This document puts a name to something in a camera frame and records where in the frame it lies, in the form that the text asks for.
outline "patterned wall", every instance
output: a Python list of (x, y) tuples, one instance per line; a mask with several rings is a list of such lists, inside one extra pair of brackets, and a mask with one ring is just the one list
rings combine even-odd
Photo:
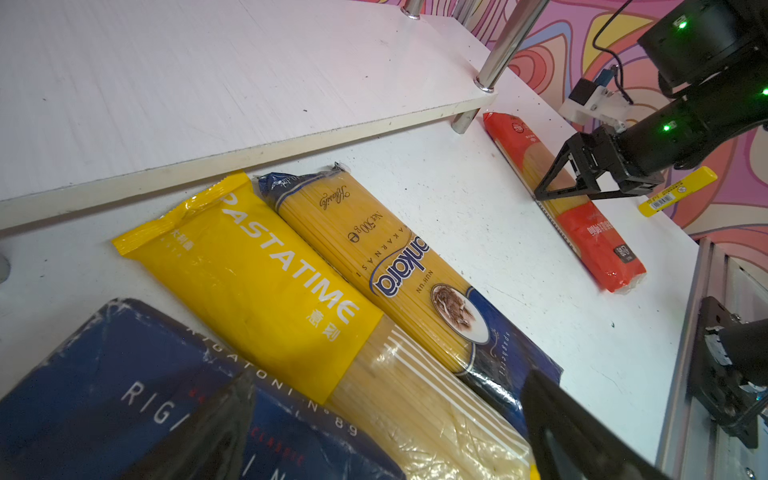
[[(450, 15), (455, 3), (456, 0), (425, 0), (423, 12)], [(492, 48), (515, 3), (482, 0), (470, 19), (469, 29)], [(510, 68), (553, 108), (560, 108), (580, 77), (594, 79), (611, 65), (610, 55), (592, 48), (591, 41), (622, 3), (623, 0), (551, 0)], [(630, 123), (642, 120), (668, 102), (658, 90), (656, 68), (636, 42), (678, 3), (680, 0), (634, 0), (600, 36), (599, 45), (610, 45), (624, 63), (624, 86), (635, 102)], [(592, 128), (594, 125), (588, 125), (585, 130)], [(726, 142), (703, 163), (717, 173), (717, 182), (664, 212), (694, 239), (705, 235), (712, 238), (768, 286), (766, 152), (768, 132), (762, 128)], [(667, 185), (686, 173), (668, 172)]]

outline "yellow pasta package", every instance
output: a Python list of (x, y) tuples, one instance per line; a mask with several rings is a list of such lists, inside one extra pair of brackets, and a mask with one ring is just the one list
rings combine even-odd
[(253, 193), (246, 174), (113, 244), (250, 368), (308, 396), (307, 408), (348, 419), (407, 478), (529, 478), (519, 433), (349, 285)]
[(352, 285), (527, 437), (531, 369), (562, 369), (353, 176), (259, 179), (266, 201)]

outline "red pasta package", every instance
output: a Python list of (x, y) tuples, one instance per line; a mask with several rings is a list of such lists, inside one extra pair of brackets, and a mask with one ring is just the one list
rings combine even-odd
[[(507, 162), (528, 191), (533, 192), (554, 162), (552, 153), (518, 117), (487, 113), (483, 121)], [(551, 187), (560, 189), (575, 184), (574, 178), (561, 170)], [(610, 292), (624, 292), (643, 276), (645, 266), (589, 197), (580, 195), (537, 203), (600, 286)]]

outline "barcode label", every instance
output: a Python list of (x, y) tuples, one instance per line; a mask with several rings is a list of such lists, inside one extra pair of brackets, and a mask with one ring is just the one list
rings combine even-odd
[(675, 201), (675, 198), (673, 194), (666, 194), (659, 200), (656, 200), (655, 202), (651, 202), (650, 207), (653, 208), (654, 210), (659, 210), (664, 205), (674, 201)]

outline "oval food picture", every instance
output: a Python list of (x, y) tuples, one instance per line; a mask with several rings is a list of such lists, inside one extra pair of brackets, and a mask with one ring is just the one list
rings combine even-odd
[(432, 305), (456, 333), (474, 343), (486, 343), (490, 337), (477, 307), (457, 289), (444, 283), (432, 288)]

